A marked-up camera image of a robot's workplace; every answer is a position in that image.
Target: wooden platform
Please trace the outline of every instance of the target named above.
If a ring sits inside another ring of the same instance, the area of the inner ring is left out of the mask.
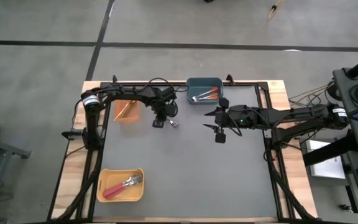
[[[288,96],[285,90],[285,85],[282,80],[267,80],[267,81],[248,81],[241,80],[236,82],[267,82],[269,87],[270,98],[272,101],[272,106],[278,110],[287,110],[290,108],[288,102]],[[88,81],[84,82],[82,92],[85,90],[99,87],[101,81]],[[280,127],[287,128],[293,125],[293,123],[281,124]],[[82,104],[78,107],[78,112],[75,117],[74,128],[82,129],[85,126],[85,111]],[[293,140],[290,144],[299,146],[298,141]],[[82,139],[70,141],[68,145],[67,153],[78,149],[83,146]],[[81,181],[83,177],[83,171],[86,160],[86,150],[81,149],[76,153],[73,153],[65,160],[62,176],[60,178],[57,197],[55,200],[55,205],[53,206],[52,218],[57,218],[60,216],[71,204],[75,196],[81,187]],[[288,147],[282,150],[283,159],[285,164],[285,169],[287,172],[287,178],[291,191],[294,193],[295,197],[299,202],[306,208],[306,210],[314,217],[317,217],[316,207],[314,205],[313,196],[310,189],[310,184],[308,176],[306,174],[306,168],[303,163],[302,153],[295,148]],[[96,159],[97,152],[94,152],[93,158]],[[83,217],[86,217],[88,214],[89,202],[90,202],[90,192],[89,189],[86,198],[85,206],[83,208]],[[287,203],[285,196],[281,190],[280,200],[283,209],[283,216],[288,217]],[[106,217],[95,220],[96,222],[177,222],[189,221],[189,222],[274,222],[276,217],[255,217],[255,218],[171,218],[171,217],[139,217],[137,219],[126,218],[126,217]]]

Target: yellow tray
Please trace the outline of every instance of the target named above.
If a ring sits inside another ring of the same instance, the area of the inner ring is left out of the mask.
[[[128,187],[123,192],[112,198],[104,198],[103,192],[115,185],[124,182],[134,174],[142,174],[143,180],[137,184]],[[98,192],[96,197],[100,202],[136,202],[143,196],[144,190],[144,172],[141,168],[134,170],[109,170],[104,169],[99,174]]]

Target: concrete floor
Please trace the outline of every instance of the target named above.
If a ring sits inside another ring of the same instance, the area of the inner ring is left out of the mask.
[[[165,42],[358,47],[358,1],[286,0],[267,22],[275,1],[116,0],[105,42]],[[0,40],[96,41],[107,0],[0,0]],[[75,101],[93,47],[0,45],[0,139],[31,150],[15,158],[0,203],[11,223],[47,217],[67,141]],[[221,77],[284,80],[289,96],[327,84],[331,72],[358,62],[356,52],[102,48],[94,80]],[[345,131],[322,131],[325,138]],[[340,211],[344,187],[312,183],[324,220],[358,223]]]

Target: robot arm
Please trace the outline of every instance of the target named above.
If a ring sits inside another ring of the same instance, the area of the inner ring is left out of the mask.
[[[156,114],[153,127],[163,128],[167,116],[174,117],[178,112],[174,102],[176,98],[175,90],[172,87],[161,90],[147,85],[136,89],[113,83],[106,88],[93,88],[85,91],[81,95],[86,116],[86,127],[82,131],[85,148],[98,150],[102,147],[103,139],[97,129],[99,114],[114,100],[137,100],[145,106],[150,106]]]
[[[214,129],[215,141],[225,143],[224,128],[272,130],[272,149],[280,149],[292,138],[322,128],[343,129],[349,121],[345,110],[337,104],[319,105],[310,108],[275,110],[236,105],[229,107],[225,98],[219,100],[214,111],[205,114],[215,116],[217,126],[204,124]],[[280,123],[305,121],[288,129],[277,128]]]

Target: blue tray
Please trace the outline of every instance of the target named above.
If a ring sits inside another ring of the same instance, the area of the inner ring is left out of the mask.
[[[219,98],[223,96],[223,82],[220,78],[189,78],[186,81],[186,85],[189,86],[187,90],[187,100],[191,105],[213,105],[218,103],[218,100],[203,100],[200,102],[193,102],[191,97],[198,96],[207,92],[213,87],[219,87]]]

